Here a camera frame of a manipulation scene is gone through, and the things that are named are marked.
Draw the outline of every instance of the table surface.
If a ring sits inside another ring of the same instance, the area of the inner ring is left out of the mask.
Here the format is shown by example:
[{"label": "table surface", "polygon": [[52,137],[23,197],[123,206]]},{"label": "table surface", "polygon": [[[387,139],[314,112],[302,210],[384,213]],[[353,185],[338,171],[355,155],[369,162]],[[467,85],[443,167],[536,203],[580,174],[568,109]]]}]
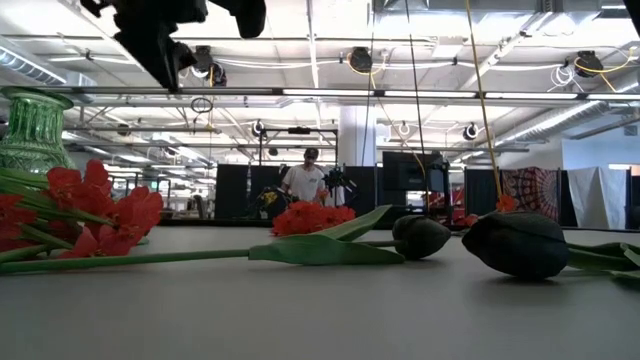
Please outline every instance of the table surface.
[{"label": "table surface", "polygon": [[[270,240],[266,229],[205,227],[156,228],[150,239],[135,252]],[[640,359],[639,288],[572,270],[521,283],[459,238],[428,261],[394,266],[220,259],[4,276],[0,322],[3,360]]]}]

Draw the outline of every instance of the ceiling pipe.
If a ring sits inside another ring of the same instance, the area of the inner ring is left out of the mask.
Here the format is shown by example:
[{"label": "ceiling pipe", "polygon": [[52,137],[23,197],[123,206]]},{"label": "ceiling pipe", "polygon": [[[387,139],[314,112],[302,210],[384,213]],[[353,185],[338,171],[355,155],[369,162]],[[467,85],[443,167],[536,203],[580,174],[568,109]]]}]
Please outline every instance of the ceiling pipe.
[{"label": "ceiling pipe", "polygon": [[[640,71],[633,71],[618,80],[612,81],[612,84],[618,89],[618,92],[622,93],[637,90],[639,81]],[[611,111],[611,109],[609,103],[605,101],[582,102],[571,108],[548,111],[506,133],[498,135],[496,138],[501,139],[503,143],[512,140],[546,139],[564,130],[597,119]],[[497,141],[496,146],[500,146],[503,143]]]},{"label": "ceiling pipe", "polygon": [[58,0],[62,6],[71,11],[74,15],[76,15],[79,19],[84,20],[87,24],[91,25],[94,29],[96,29],[100,33],[100,38],[109,43],[111,47],[113,47],[118,53],[122,56],[126,57],[132,64],[134,64],[138,69],[142,70],[142,72],[147,73],[147,70],[140,65],[138,60],[136,60],[129,52],[120,45],[115,39],[113,39],[109,34],[107,34],[98,24],[96,24],[95,20],[92,19],[93,15],[88,14],[88,12],[80,6],[79,1],[69,2],[67,0]]},{"label": "ceiling pipe", "polygon": [[[166,147],[171,144],[167,143],[120,143],[120,142],[80,142],[80,141],[66,141],[65,146],[91,146],[91,147]],[[181,143],[175,144],[175,146],[182,146],[187,148],[194,149],[259,149],[260,146],[258,144],[201,144],[201,143]],[[306,149],[308,147],[314,147],[321,150],[334,150],[335,146],[330,145],[315,145],[315,144],[267,144],[263,145],[263,149]],[[467,151],[476,151],[486,153],[489,150],[487,148],[474,148],[474,147],[425,147],[426,151],[453,151],[453,152],[467,152]],[[420,150],[420,147],[404,147],[404,146],[379,146],[378,150],[386,150],[386,151],[406,151],[406,150]],[[528,149],[524,148],[501,148],[496,149],[496,152],[500,153],[526,153],[529,152]]]},{"label": "ceiling pipe", "polygon": [[616,121],[614,123],[611,124],[607,124],[605,126],[601,126],[597,129],[593,129],[593,130],[589,130],[589,131],[585,131],[583,133],[580,133],[578,135],[572,136],[569,139],[571,140],[582,140],[582,139],[586,139],[595,135],[599,135],[602,133],[605,133],[607,131],[611,131],[613,129],[617,129],[617,128],[621,128],[623,126],[627,126],[627,125],[631,125],[631,124],[635,124],[638,121],[640,121],[640,115],[639,114],[635,114],[632,116],[625,116],[622,120]]}]

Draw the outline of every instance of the black tulip bud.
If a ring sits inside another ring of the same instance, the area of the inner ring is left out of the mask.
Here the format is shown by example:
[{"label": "black tulip bud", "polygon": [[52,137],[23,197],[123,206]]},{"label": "black tulip bud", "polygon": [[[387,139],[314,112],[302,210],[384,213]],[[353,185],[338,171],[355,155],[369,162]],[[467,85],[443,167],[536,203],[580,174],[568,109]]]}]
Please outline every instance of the black tulip bud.
[{"label": "black tulip bud", "polygon": [[433,255],[451,238],[449,229],[421,215],[401,217],[393,224],[392,232],[394,240],[402,241],[396,251],[407,260]]},{"label": "black tulip bud", "polygon": [[462,244],[490,268],[527,280],[558,275],[569,261],[560,225],[531,212],[487,215]]}]

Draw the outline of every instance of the green glass vase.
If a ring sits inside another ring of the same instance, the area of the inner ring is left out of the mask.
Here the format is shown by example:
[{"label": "green glass vase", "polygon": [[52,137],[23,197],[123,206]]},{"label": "green glass vase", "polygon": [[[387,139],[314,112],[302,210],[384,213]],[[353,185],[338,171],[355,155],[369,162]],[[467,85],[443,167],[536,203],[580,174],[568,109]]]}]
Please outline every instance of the green glass vase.
[{"label": "green glass vase", "polygon": [[0,168],[44,173],[53,167],[75,168],[62,145],[64,110],[73,102],[64,96],[24,87],[4,87],[11,100],[9,130],[0,141]]}]

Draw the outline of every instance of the red amaryllis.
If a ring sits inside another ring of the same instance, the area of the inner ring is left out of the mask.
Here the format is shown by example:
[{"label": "red amaryllis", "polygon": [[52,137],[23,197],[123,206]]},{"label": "red amaryllis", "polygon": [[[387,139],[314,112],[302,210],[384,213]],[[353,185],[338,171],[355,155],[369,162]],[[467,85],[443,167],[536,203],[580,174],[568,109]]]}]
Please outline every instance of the red amaryllis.
[{"label": "red amaryllis", "polygon": [[82,227],[75,221],[52,220],[49,221],[50,234],[71,244],[75,243],[82,234]]},{"label": "red amaryllis", "polygon": [[59,259],[73,259],[92,256],[124,256],[137,244],[131,240],[122,241],[117,231],[108,225],[102,225],[98,236],[85,227],[73,249],[62,253]]},{"label": "red amaryllis", "polygon": [[103,215],[112,205],[109,174],[99,160],[89,160],[84,181],[80,171],[53,168],[47,173],[46,193],[61,209],[78,208],[93,215]]},{"label": "red amaryllis", "polygon": [[[122,241],[134,241],[137,244],[160,222],[162,206],[159,193],[151,193],[147,187],[138,187],[115,203],[106,215],[115,224],[117,236]],[[98,224],[90,225],[94,235],[99,227]]]},{"label": "red amaryllis", "polygon": [[516,200],[509,195],[501,195],[496,204],[499,212],[512,212],[516,210]]},{"label": "red amaryllis", "polygon": [[275,236],[310,234],[353,220],[355,212],[347,207],[325,207],[318,203],[298,201],[273,219]]},{"label": "red amaryllis", "polygon": [[15,239],[22,234],[20,225],[36,221],[35,211],[16,207],[20,195],[0,195],[0,239]]}]

